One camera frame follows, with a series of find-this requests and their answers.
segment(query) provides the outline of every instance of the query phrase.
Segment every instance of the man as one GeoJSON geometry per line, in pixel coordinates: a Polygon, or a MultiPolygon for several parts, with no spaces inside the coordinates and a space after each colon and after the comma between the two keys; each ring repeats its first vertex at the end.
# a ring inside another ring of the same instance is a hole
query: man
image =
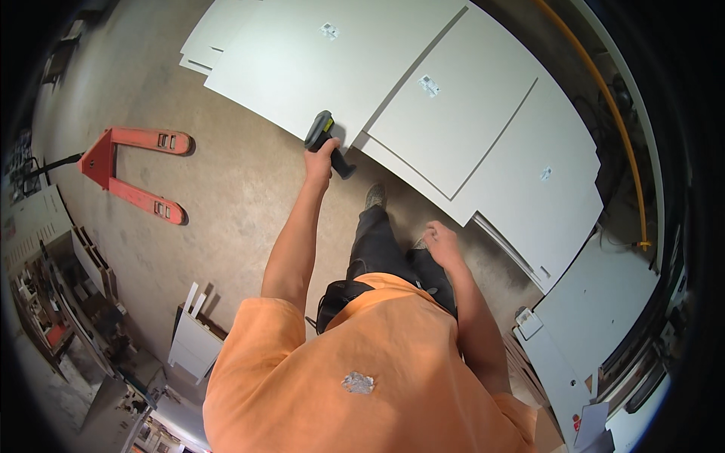
{"type": "Polygon", "coordinates": [[[368,192],[347,280],[331,284],[320,303],[322,333],[305,343],[318,217],[337,146],[332,138],[304,153],[307,176],[261,297],[241,303],[214,366],[204,403],[214,452],[534,450],[536,413],[511,395],[501,335],[455,233],[431,222],[403,256],[382,185],[368,192]]]}

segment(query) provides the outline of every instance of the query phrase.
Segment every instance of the red pallet jack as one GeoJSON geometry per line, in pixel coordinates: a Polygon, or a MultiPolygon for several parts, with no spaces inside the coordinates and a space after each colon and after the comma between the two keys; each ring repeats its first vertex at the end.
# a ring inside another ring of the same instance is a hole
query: red pallet jack
{"type": "Polygon", "coordinates": [[[186,213],[178,204],[115,178],[116,145],[190,154],[194,150],[194,140],[188,134],[176,130],[111,127],[103,131],[77,163],[80,172],[103,190],[167,222],[186,224],[186,213]]]}

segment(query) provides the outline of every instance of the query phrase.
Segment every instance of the yellow pipe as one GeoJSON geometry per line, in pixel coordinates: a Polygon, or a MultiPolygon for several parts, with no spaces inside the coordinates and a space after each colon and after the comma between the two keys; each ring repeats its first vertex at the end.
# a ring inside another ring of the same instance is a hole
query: yellow pipe
{"type": "Polygon", "coordinates": [[[622,136],[624,148],[627,151],[627,157],[629,158],[629,166],[632,168],[632,176],[634,177],[634,188],[637,190],[637,204],[639,205],[639,227],[642,230],[642,240],[638,243],[638,245],[642,247],[642,250],[647,250],[647,246],[652,244],[647,240],[647,220],[645,218],[645,198],[642,196],[642,183],[639,180],[639,170],[637,169],[637,161],[634,158],[632,143],[629,140],[629,134],[627,133],[627,129],[624,127],[622,115],[619,114],[619,109],[617,108],[617,104],[614,102],[612,93],[609,92],[609,87],[607,87],[607,83],[604,81],[602,74],[599,72],[597,66],[592,61],[592,58],[584,49],[584,46],[581,45],[579,39],[576,38],[574,33],[572,33],[569,27],[566,26],[564,21],[561,20],[561,17],[559,17],[558,14],[556,14],[554,10],[551,9],[551,7],[544,2],[544,0],[534,0],[534,3],[536,3],[536,5],[544,12],[544,14],[546,14],[547,17],[549,17],[549,19],[551,19],[557,27],[559,27],[559,29],[562,31],[562,33],[564,33],[569,42],[571,42],[572,46],[574,46],[576,50],[576,53],[579,54],[581,59],[584,60],[584,64],[587,66],[587,69],[592,74],[592,77],[594,77],[594,80],[597,82],[599,89],[602,91],[605,99],[607,100],[607,104],[609,105],[609,108],[612,111],[612,116],[614,117],[614,122],[616,123],[617,129],[619,129],[619,133],[622,136]]]}

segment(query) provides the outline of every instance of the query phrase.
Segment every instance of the sticker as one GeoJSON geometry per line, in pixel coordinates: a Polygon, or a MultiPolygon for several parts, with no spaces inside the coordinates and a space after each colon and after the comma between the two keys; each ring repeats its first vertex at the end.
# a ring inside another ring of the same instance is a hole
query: sticker
{"type": "Polygon", "coordinates": [[[325,25],[320,27],[320,33],[322,33],[322,36],[325,36],[330,41],[335,41],[335,38],[337,38],[340,34],[340,30],[338,30],[335,25],[326,22],[325,25]]]}
{"type": "Polygon", "coordinates": [[[428,74],[425,74],[420,78],[418,85],[422,86],[423,90],[425,90],[431,98],[436,97],[436,95],[441,91],[441,89],[438,88],[438,84],[433,82],[433,79],[431,79],[428,74]]]}
{"type": "Polygon", "coordinates": [[[542,171],[542,182],[546,182],[547,180],[549,180],[549,176],[551,176],[551,167],[547,166],[546,168],[544,168],[544,171],[542,171]]]}

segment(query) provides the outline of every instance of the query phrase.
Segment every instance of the floor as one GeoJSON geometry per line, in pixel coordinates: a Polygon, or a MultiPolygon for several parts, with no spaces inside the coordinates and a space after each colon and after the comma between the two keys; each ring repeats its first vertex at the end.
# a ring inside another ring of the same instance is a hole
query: floor
{"type": "MultiPolygon", "coordinates": [[[[259,294],[262,273],[304,177],[302,142],[244,107],[204,88],[204,76],[178,66],[179,50],[211,0],[122,0],[108,21],[84,32],[67,74],[42,86],[33,150],[46,162],[86,150],[109,125],[182,130],[196,141],[189,157],[121,149],[119,178],[178,202],[185,226],[171,225],[101,191],[74,165],[50,173],[76,225],[84,225],[114,269],[137,342],[165,362],[176,307],[192,282],[214,286],[202,310],[225,330],[242,299],[259,294]]],[[[307,315],[327,284],[344,277],[365,192],[386,183],[399,242],[411,245],[429,220],[458,233],[474,278],[502,331],[540,291],[476,225],[456,225],[395,175],[357,150],[355,177],[333,177],[320,213],[318,253],[307,315]]],[[[307,327],[307,336],[314,335],[307,327]]],[[[170,385],[200,403],[205,383],[165,367],[170,385]]]]}

